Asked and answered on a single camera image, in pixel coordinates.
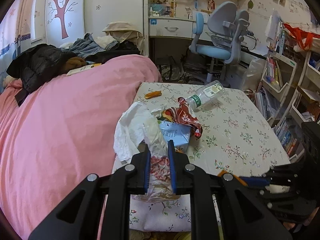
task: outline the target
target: drawer handle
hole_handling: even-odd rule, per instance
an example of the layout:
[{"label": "drawer handle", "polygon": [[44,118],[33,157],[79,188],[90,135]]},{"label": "drawer handle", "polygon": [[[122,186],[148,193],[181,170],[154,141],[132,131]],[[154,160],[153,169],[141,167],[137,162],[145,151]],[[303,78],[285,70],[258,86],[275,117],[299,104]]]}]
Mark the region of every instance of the drawer handle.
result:
[{"label": "drawer handle", "polygon": [[174,29],[175,31],[179,29],[178,27],[164,27],[164,28],[166,28],[168,31],[170,31],[169,29]]}]

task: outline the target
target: white bottle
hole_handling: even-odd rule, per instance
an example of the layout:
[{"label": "white bottle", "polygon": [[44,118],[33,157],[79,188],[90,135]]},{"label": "white bottle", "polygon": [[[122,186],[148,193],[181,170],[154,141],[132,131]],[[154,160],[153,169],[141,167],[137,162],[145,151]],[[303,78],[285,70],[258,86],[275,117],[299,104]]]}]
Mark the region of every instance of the white bottle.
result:
[{"label": "white bottle", "polygon": [[195,110],[199,106],[203,106],[214,98],[221,96],[224,88],[218,80],[215,80],[203,87],[200,87],[193,96],[186,99],[189,106]]}]

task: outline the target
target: sheer curtain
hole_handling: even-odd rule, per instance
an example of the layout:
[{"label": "sheer curtain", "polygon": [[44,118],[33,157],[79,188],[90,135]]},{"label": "sheer curtain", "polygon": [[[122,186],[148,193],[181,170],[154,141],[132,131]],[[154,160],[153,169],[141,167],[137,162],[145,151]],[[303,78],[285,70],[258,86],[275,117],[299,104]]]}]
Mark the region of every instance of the sheer curtain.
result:
[{"label": "sheer curtain", "polygon": [[0,93],[12,60],[31,47],[32,4],[33,0],[15,0],[0,23]]}]

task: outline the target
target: pile of clothes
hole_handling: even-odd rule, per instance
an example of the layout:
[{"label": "pile of clothes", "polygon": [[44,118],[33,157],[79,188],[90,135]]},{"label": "pile of clothes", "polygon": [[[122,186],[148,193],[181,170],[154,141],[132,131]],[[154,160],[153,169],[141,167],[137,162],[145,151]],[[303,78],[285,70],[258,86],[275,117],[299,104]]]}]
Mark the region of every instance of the pile of clothes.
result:
[{"label": "pile of clothes", "polygon": [[10,78],[22,80],[22,90],[15,96],[20,106],[26,97],[52,78],[72,69],[142,50],[143,35],[129,23],[111,23],[104,30],[106,36],[93,38],[87,33],[83,39],[56,48],[39,44],[23,52],[7,69]]}]

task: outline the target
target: chair seat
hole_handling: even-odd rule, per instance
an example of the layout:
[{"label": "chair seat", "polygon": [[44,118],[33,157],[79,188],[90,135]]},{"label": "chair seat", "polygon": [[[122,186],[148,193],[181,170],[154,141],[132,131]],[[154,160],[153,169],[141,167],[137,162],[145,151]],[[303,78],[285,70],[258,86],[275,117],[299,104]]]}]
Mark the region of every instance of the chair seat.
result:
[{"label": "chair seat", "polygon": [[196,52],[202,55],[206,55],[208,57],[213,57],[222,60],[227,60],[231,57],[230,51],[207,45],[196,45]]}]

